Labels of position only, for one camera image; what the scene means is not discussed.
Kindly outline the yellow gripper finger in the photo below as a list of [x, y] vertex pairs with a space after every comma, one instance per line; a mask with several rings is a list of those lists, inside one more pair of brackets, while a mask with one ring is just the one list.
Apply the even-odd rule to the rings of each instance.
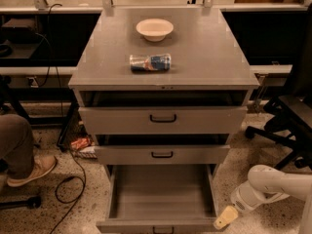
[[239, 216], [238, 211], [233, 206], [227, 206], [214, 221], [214, 228], [217, 230], [229, 225]]

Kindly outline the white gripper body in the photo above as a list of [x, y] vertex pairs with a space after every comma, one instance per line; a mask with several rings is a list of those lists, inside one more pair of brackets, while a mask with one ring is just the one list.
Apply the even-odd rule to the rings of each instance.
[[288, 198], [284, 193], [266, 194], [254, 189], [248, 181], [239, 185], [230, 195], [234, 208], [240, 213], [249, 213], [263, 204], [270, 204]]

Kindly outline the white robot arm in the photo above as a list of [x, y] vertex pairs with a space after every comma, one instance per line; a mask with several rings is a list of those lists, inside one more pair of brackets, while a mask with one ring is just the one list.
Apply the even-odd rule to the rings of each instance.
[[216, 218], [214, 228], [220, 230], [239, 214], [290, 196], [305, 202], [298, 234], [312, 234], [312, 174], [284, 173], [266, 165], [250, 168], [248, 179], [231, 193], [231, 204]]

